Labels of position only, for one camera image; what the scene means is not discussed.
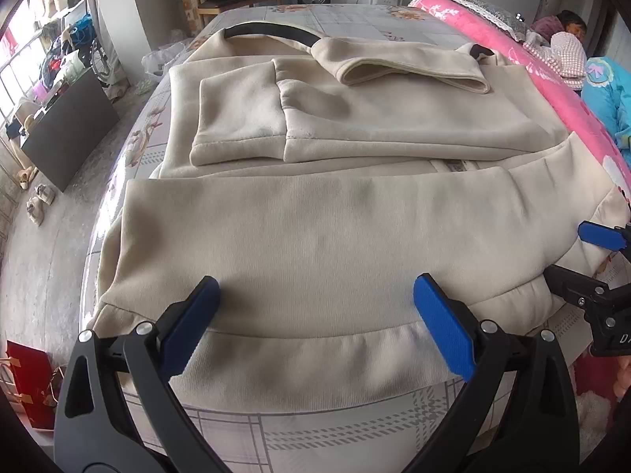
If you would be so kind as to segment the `person's right hand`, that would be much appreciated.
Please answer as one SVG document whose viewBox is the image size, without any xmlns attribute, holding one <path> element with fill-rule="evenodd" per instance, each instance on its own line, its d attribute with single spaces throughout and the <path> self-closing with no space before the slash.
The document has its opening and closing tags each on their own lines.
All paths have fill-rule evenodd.
<svg viewBox="0 0 631 473">
<path fill-rule="evenodd" d="M 617 398 L 623 398 L 631 387 L 631 357 L 618 357 L 618 371 L 613 384 L 613 391 Z"/>
</svg>

